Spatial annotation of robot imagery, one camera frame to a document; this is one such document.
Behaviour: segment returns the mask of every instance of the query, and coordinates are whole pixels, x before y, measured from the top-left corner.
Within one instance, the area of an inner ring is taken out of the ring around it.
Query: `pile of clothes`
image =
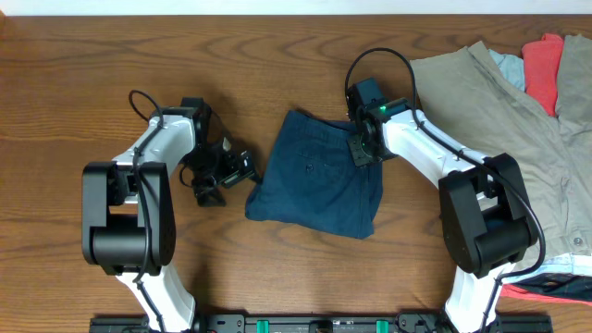
[[[431,122],[474,150],[507,153],[520,165],[547,261],[533,274],[505,280],[511,284],[502,296],[592,305],[592,41],[545,34],[524,46],[523,58],[479,42],[412,66]],[[352,123],[290,111],[246,216],[372,235],[382,168],[354,166],[347,145],[354,131]],[[537,256],[531,247],[516,269]]]
[[[592,41],[545,34],[522,53],[476,43],[414,60],[417,90],[427,117],[451,137],[520,165],[548,260],[506,279],[501,295],[592,304]],[[531,247],[516,269],[537,256]]]

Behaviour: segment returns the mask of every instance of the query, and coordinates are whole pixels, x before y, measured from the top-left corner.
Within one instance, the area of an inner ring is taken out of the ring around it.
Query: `green clip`
[[[266,320],[257,320],[257,333],[269,333],[269,322]]]
[[[389,322],[386,320],[377,320],[376,333],[389,333]]]

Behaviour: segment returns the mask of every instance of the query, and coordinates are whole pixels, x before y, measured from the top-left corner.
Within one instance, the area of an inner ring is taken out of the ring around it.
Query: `navy blue trousers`
[[[372,235],[382,197],[382,166],[355,167],[347,144],[353,132],[351,122],[326,123],[289,111],[263,183],[247,200],[247,218],[357,239]]]

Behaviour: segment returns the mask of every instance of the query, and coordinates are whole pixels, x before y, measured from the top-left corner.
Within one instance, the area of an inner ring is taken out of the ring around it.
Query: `white wall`
[[[592,14],[592,0],[0,0],[8,16]]]

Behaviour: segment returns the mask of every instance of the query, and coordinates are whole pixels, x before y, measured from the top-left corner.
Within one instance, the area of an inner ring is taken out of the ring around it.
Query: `wood grain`
[[[343,79],[373,46],[410,58],[483,40],[520,54],[543,32],[592,36],[590,17],[7,18],[0,41],[0,330],[82,332],[97,314],[141,311],[80,250],[80,176],[143,133],[127,93],[163,105],[203,96],[265,164],[282,119],[300,107],[346,119]],[[352,81],[378,77],[408,94],[404,68],[371,55]],[[441,239],[437,192],[403,160],[385,164],[376,233],[350,240],[244,218],[251,183],[198,208],[171,182],[175,263],[205,309],[252,314],[391,314],[438,309],[454,264]],[[502,300],[502,312],[549,313],[557,332],[592,330],[590,308]]]

